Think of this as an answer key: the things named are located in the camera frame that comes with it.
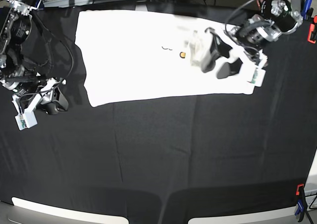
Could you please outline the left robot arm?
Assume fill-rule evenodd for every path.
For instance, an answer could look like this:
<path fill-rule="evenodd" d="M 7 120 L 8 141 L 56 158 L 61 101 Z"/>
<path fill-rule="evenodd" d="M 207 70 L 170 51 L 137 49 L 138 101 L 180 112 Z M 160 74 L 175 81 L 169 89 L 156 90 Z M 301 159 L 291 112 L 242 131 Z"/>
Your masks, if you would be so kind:
<path fill-rule="evenodd" d="M 238 12 L 257 2 L 259 12 L 240 26 L 228 29 Z M 224 22 L 224 29 L 207 27 L 200 45 L 190 43 L 190 65 L 203 73 L 216 72 L 217 79 L 242 73 L 253 78 L 267 63 L 263 49 L 282 35 L 294 33 L 303 23 L 301 0 L 249 0 L 233 10 Z"/>

